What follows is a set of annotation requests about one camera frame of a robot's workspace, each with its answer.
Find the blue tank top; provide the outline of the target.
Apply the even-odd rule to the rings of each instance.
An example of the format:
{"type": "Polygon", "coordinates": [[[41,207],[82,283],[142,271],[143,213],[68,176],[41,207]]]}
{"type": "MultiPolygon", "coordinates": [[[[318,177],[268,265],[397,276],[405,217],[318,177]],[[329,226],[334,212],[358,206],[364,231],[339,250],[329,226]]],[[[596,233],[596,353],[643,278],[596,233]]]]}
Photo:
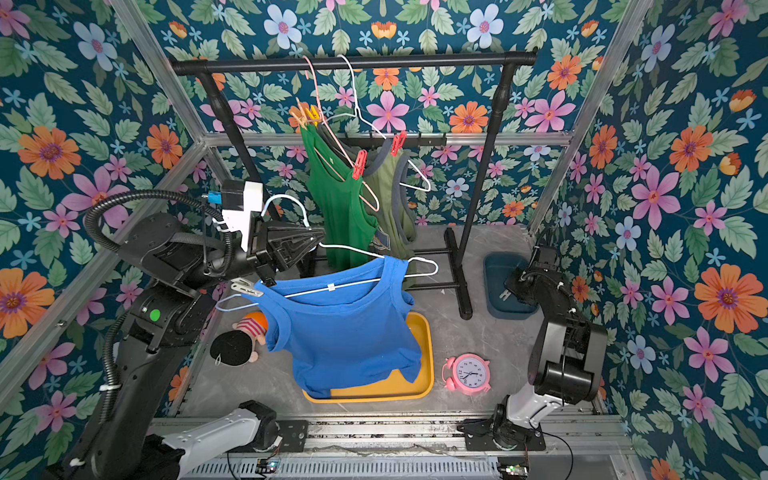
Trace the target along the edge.
{"type": "Polygon", "coordinates": [[[399,371],[414,382],[422,350],[406,319],[408,263],[393,257],[324,276],[257,283],[253,300],[268,322],[266,346],[292,356],[296,383],[314,398],[399,371]]]}

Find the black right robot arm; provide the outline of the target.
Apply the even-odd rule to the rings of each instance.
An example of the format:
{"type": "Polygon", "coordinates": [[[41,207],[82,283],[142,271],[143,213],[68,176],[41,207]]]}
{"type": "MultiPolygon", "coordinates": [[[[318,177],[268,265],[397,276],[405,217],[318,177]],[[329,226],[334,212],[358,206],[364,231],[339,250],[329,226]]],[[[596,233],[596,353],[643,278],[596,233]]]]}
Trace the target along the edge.
{"type": "Polygon", "coordinates": [[[557,261],[554,248],[534,246],[529,262],[513,270],[499,294],[501,300],[515,298],[543,314],[527,384],[498,404],[493,416],[493,441],[502,450],[541,448],[540,423],[547,415],[566,405],[590,402],[598,393],[607,330],[579,311],[557,261]]]}

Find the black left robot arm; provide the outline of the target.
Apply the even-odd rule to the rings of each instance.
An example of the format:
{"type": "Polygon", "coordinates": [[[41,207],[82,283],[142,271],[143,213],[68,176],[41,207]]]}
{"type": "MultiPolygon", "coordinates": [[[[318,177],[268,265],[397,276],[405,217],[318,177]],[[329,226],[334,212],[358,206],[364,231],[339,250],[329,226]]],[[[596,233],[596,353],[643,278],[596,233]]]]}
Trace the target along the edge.
{"type": "Polygon", "coordinates": [[[255,238],[241,248],[231,226],[217,241],[156,213],[115,242],[100,228],[102,216],[115,206],[104,201],[90,208],[86,230],[153,282],[108,330],[101,397],[72,451],[47,467],[44,479],[177,479],[191,470],[191,448],[152,434],[149,427],[176,368],[214,310],[212,289],[251,274],[273,280],[325,235],[318,228],[251,220],[255,238]]]}

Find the white clothespin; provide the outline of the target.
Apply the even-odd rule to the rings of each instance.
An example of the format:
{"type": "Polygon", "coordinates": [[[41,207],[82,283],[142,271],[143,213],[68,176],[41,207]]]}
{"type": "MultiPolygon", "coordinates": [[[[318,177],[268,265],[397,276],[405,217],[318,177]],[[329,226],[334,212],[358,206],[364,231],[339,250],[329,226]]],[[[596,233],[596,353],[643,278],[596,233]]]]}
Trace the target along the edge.
{"type": "Polygon", "coordinates": [[[259,298],[263,295],[261,290],[255,288],[256,284],[244,278],[235,278],[230,282],[231,290],[240,296],[259,298]]]}

